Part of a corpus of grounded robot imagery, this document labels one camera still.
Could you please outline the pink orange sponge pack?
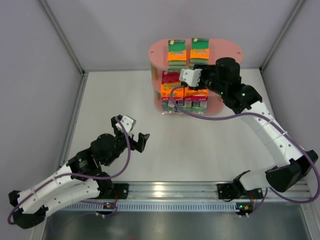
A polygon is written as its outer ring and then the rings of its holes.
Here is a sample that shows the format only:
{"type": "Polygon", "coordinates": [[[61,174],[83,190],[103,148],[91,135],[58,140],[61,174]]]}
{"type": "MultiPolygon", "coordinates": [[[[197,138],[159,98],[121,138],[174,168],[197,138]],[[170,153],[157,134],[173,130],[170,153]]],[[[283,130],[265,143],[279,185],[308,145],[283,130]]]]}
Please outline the pink orange sponge pack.
{"type": "Polygon", "coordinates": [[[185,87],[183,99],[185,101],[203,102],[207,101],[208,95],[207,89],[191,90],[188,87],[185,87]]]}
{"type": "MultiPolygon", "coordinates": [[[[170,101],[172,89],[181,86],[179,76],[179,72],[162,72],[162,80],[160,86],[160,96],[162,101],[170,101]]],[[[184,88],[174,90],[172,96],[176,101],[182,101],[184,99],[184,88]]]]}

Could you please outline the green orange sponge pack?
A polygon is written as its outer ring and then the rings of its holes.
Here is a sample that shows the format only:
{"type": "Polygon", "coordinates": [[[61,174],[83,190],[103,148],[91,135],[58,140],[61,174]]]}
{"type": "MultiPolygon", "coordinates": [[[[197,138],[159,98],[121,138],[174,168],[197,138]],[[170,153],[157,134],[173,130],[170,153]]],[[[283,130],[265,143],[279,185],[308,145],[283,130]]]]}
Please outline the green orange sponge pack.
{"type": "Polygon", "coordinates": [[[179,72],[187,67],[187,48],[184,39],[169,39],[167,41],[167,49],[169,72],[179,72]]]}

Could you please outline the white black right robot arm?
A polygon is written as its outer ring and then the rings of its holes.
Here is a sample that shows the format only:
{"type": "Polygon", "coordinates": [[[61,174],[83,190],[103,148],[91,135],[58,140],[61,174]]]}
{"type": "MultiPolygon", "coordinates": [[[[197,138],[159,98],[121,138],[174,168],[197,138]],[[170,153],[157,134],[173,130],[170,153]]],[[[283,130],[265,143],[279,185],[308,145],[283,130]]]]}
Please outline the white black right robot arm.
{"type": "Polygon", "coordinates": [[[179,79],[192,90],[220,95],[224,105],[253,130],[271,155],[273,166],[247,170],[234,178],[237,195],[261,188],[284,193],[315,166],[316,152],[306,151],[294,142],[273,118],[257,90],[242,83],[240,65],[234,58],[223,57],[213,65],[196,64],[182,70],[179,79]]]}

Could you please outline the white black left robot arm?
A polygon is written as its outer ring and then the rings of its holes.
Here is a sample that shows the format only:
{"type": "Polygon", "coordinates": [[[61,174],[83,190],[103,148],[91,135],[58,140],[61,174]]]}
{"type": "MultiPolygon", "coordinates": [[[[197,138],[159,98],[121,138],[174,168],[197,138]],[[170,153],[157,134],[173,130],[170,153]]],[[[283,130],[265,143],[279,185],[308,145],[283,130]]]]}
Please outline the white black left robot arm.
{"type": "Polygon", "coordinates": [[[42,223],[55,212],[74,203],[106,199],[114,190],[112,180],[128,167],[131,152],[142,153],[150,134],[132,130],[136,120],[128,115],[111,119],[113,133],[103,133],[90,146],[68,160],[51,176],[23,191],[8,194],[11,210],[7,222],[22,229],[42,223]]]}

